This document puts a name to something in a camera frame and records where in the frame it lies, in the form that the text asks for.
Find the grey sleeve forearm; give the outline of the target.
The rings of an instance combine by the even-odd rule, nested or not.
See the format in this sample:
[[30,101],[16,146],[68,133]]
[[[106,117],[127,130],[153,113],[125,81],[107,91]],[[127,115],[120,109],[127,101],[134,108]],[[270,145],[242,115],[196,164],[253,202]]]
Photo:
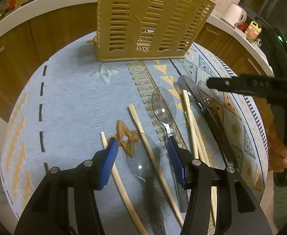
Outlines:
[[280,231],[287,224],[287,179],[274,177],[274,213],[273,220]]

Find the person right hand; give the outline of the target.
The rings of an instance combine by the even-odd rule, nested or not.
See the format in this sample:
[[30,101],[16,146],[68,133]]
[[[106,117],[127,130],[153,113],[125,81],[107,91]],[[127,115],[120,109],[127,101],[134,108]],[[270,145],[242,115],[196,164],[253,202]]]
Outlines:
[[279,138],[274,123],[268,128],[267,141],[270,170],[281,173],[287,169],[287,147]]

